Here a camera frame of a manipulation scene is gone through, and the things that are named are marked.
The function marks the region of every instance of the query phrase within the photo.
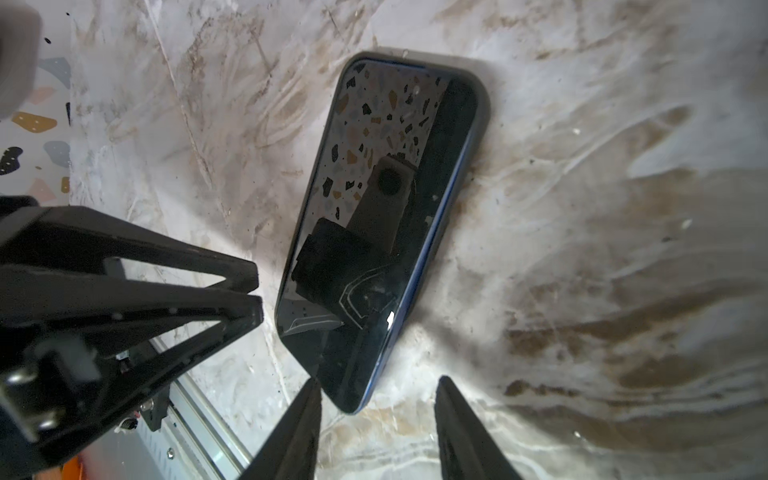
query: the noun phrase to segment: smartphone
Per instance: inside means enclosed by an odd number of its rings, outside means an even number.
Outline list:
[[[275,321],[344,412],[371,396],[487,123],[467,71],[371,53],[342,71]]]

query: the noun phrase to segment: black smartphone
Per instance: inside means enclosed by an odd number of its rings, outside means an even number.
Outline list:
[[[341,74],[275,321],[344,412],[371,396],[487,123],[467,71],[363,53]]]

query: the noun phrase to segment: phone frame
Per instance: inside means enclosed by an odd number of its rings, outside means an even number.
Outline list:
[[[475,92],[475,95],[477,97],[478,107],[477,107],[477,111],[475,112],[475,118],[472,121],[472,125],[470,126],[467,136],[464,139],[464,144],[462,146],[461,153],[458,156],[458,160],[456,161],[456,165],[454,166],[450,181],[448,182],[448,185],[446,185],[445,187],[445,193],[443,194],[442,199],[440,200],[440,204],[438,205],[437,211],[435,212],[435,218],[433,219],[432,225],[430,226],[427,232],[426,238],[424,239],[422,248],[419,251],[419,256],[417,257],[416,262],[413,265],[413,274],[411,275],[411,277],[408,280],[408,283],[406,284],[405,292],[403,293],[402,299],[400,300],[400,304],[398,305],[397,314],[395,315],[395,319],[392,321],[392,328],[387,333],[387,337],[382,347],[382,351],[379,353],[379,357],[376,360],[376,366],[374,367],[371,378],[368,382],[368,385],[366,386],[366,391],[364,392],[361,398],[360,404],[357,406],[357,408],[354,411],[347,412],[342,409],[343,412],[352,414],[352,415],[362,410],[370,400],[370,397],[373,392],[373,386],[376,384],[376,381],[381,375],[384,365],[386,364],[387,359],[389,358],[389,354],[392,352],[392,348],[394,347],[397,337],[400,334],[400,329],[402,328],[402,324],[405,322],[406,317],[408,316],[411,309],[413,308],[413,305],[415,304],[415,299],[419,294],[419,290],[422,285],[422,279],[426,272],[426,268],[429,265],[429,262],[435,256],[435,253],[437,252],[442,236],[445,233],[445,228],[448,224],[448,213],[455,202],[456,196],[458,195],[458,192],[462,185],[464,176],[466,175],[469,160],[474,156],[474,154],[478,150],[478,147],[480,145],[480,140],[482,139],[482,135],[485,133],[485,127],[487,126],[488,119],[490,117],[490,100],[488,98],[488,92],[485,90],[485,87],[480,82],[480,80],[476,76],[474,76],[473,73],[469,71],[466,71],[460,68],[447,67],[444,65],[434,65],[432,63],[423,62],[423,61],[406,61],[403,58],[392,57],[389,55],[382,55],[382,54],[369,52],[369,51],[360,52],[352,56],[344,64],[344,68],[341,70],[341,73],[339,74],[339,80],[336,82],[336,91],[333,93],[333,99],[329,104],[328,118],[326,119],[326,126],[323,129],[323,136],[320,141],[320,145],[318,146],[318,149],[317,149],[317,156],[315,158],[315,164],[310,176],[310,182],[307,184],[306,192],[304,193],[304,199],[302,202],[301,212],[299,214],[299,219],[296,222],[296,229],[293,232],[293,239],[291,240],[291,243],[290,243],[288,258],[286,259],[286,265],[283,269],[283,278],[280,281],[280,289],[278,290],[277,299],[275,302],[273,321],[275,322],[276,327],[277,327],[277,307],[280,305],[280,302],[283,299],[283,289],[285,288],[285,284],[286,284],[286,281],[288,280],[288,274],[290,272],[290,268],[293,265],[293,260],[294,260],[294,257],[296,256],[296,247],[297,247],[296,244],[298,243],[298,240],[299,240],[301,225],[304,221],[304,217],[306,216],[306,209],[309,205],[310,194],[312,192],[312,187],[315,182],[315,176],[317,175],[317,169],[320,165],[320,162],[322,161],[322,155],[326,146],[326,139],[328,138],[328,133],[331,128],[331,121],[334,115],[333,106],[336,105],[336,102],[339,98],[339,94],[343,89],[344,74],[352,67],[352,65],[355,62],[365,61],[365,60],[384,62],[387,64],[391,64],[393,67],[404,66],[408,68],[421,68],[425,70],[430,70],[430,73],[435,72],[436,74],[445,74],[445,75],[450,75],[454,78],[461,78],[466,84],[470,85],[472,87],[472,90]]]

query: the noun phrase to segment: marble table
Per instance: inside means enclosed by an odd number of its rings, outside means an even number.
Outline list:
[[[371,403],[324,400],[317,478],[438,478],[444,374],[526,479],[768,472],[767,3],[78,0],[71,17],[71,202],[260,268],[264,324],[192,371],[251,452],[306,379],[272,311],[333,87],[369,50],[472,70],[492,117]]]

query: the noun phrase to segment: phone screen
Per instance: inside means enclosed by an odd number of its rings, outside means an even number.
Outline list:
[[[479,137],[471,78],[358,58],[337,86],[275,317],[344,412],[367,402]]]

